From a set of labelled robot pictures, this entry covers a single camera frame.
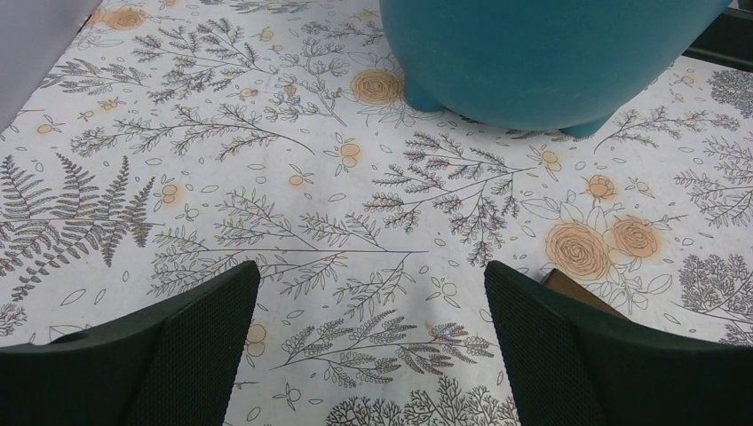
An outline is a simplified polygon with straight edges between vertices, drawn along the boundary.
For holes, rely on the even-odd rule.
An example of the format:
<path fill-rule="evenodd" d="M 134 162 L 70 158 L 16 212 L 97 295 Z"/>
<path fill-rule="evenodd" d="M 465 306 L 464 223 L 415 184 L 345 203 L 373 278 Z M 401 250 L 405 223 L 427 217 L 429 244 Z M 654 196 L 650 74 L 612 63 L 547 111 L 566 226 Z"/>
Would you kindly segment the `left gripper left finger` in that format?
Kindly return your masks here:
<path fill-rule="evenodd" d="M 2 424 L 221 424 L 259 282 L 247 261 L 119 319 L 4 347 Z"/>

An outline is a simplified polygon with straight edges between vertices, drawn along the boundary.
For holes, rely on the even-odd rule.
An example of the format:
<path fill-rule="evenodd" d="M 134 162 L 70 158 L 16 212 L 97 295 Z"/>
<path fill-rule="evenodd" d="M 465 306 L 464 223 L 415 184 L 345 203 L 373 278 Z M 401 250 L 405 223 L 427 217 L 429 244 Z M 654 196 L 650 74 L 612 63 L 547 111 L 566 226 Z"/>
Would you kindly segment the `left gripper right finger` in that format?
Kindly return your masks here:
<path fill-rule="evenodd" d="M 499 261 L 484 277 L 522 424 L 751 424 L 750 347 L 619 319 Z"/>

